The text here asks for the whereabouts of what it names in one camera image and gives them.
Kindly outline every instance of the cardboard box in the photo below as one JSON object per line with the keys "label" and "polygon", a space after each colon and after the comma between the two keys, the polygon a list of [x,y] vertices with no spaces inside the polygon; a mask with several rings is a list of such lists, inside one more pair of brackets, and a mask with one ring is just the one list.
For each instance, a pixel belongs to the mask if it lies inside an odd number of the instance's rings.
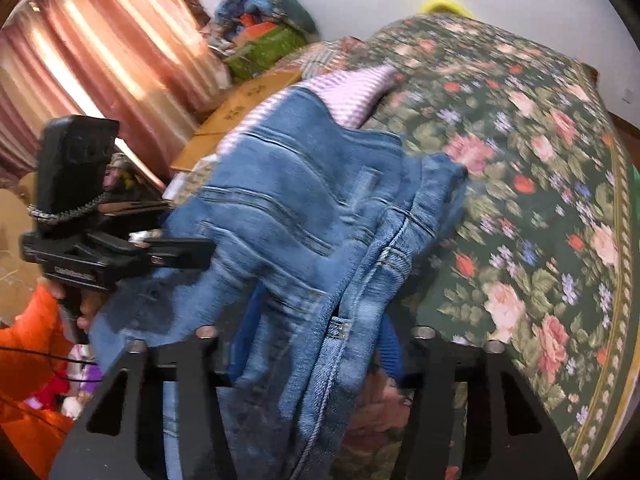
{"label": "cardboard box", "polygon": [[231,86],[229,88],[225,88],[214,95],[209,101],[203,104],[200,108],[198,108],[193,115],[196,117],[196,121],[198,124],[202,124],[204,121],[209,119],[209,116],[215,112],[218,108],[220,108],[223,103],[229,98],[229,96],[236,91],[236,87]]}
{"label": "cardboard box", "polygon": [[196,131],[171,164],[175,171],[191,171],[203,156],[216,151],[222,137],[233,130],[258,104],[302,78],[299,70],[257,77],[240,85]]}
{"label": "cardboard box", "polygon": [[0,203],[0,319],[11,324],[27,307],[40,269],[18,250],[20,234],[33,229],[27,207],[8,189],[0,189]]}

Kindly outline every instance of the wooden floor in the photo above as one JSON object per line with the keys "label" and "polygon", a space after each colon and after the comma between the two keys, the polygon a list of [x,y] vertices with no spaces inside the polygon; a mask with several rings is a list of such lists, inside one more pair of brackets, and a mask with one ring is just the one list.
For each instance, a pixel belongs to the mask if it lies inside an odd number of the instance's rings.
{"label": "wooden floor", "polygon": [[614,114],[610,115],[616,130],[620,134],[622,141],[625,143],[626,148],[631,154],[634,165],[636,168],[640,168],[640,130],[632,124],[627,123],[624,119],[621,119]]}

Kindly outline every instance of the denim jeans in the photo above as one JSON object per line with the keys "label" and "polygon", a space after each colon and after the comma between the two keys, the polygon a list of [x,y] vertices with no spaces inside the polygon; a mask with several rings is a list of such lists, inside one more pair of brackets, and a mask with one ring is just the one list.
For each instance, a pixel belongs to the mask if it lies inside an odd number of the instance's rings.
{"label": "denim jeans", "polygon": [[[218,392],[238,476],[325,478],[385,307],[460,218],[465,186],[446,155],[410,157],[395,134],[342,128],[295,89],[164,226],[214,240],[209,269],[127,280],[94,321],[98,360],[112,364],[134,338],[154,346],[205,324],[224,330],[259,280],[268,293],[246,365]],[[165,394],[173,479],[175,399]]]}

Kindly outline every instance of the green bag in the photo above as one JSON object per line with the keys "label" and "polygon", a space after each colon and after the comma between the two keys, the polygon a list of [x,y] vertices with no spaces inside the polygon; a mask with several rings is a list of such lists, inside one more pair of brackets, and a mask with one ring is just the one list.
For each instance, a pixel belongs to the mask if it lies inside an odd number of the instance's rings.
{"label": "green bag", "polygon": [[300,33],[289,27],[277,26],[257,40],[249,41],[223,61],[229,67],[234,83],[248,81],[305,45],[306,40]]}

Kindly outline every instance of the black cable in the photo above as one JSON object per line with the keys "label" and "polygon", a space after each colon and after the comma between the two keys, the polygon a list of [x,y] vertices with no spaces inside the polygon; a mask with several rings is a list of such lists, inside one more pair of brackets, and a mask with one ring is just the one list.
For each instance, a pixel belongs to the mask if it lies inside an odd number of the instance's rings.
{"label": "black cable", "polygon": [[49,359],[56,359],[57,361],[64,361],[65,363],[75,363],[79,365],[93,365],[98,366],[98,363],[94,361],[81,361],[78,359],[70,359],[68,357],[59,357],[57,355],[50,354],[48,352],[38,352],[37,350],[27,350],[26,348],[12,348],[10,346],[0,346],[0,350],[4,350],[7,352],[20,352],[23,354],[32,354],[32,355],[40,355],[43,357],[48,357]]}
{"label": "black cable", "polygon": [[93,366],[98,366],[98,363],[95,363],[93,361],[81,361],[78,359],[70,359],[68,357],[59,357],[57,355],[53,355],[53,354],[49,354],[48,352],[38,352],[37,350],[27,350],[25,348],[11,348],[9,346],[0,346],[0,350],[4,350],[6,352],[20,352],[22,354],[32,354],[32,355],[40,355],[43,357],[47,357],[49,358],[49,367],[51,368],[51,371],[53,372],[53,374],[59,378],[62,379],[63,381],[68,381],[70,383],[101,383],[102,380],[98,379],[98,380],[82,380],[82,379],[71,379],[69,377],[65,377],[62,375],[59,375],[57,370],[51,366],[51,359],[55,359],[57,361],[63,361],[65,363],[75,363],[75,364],[79,364],[79,365],[93,365]]}

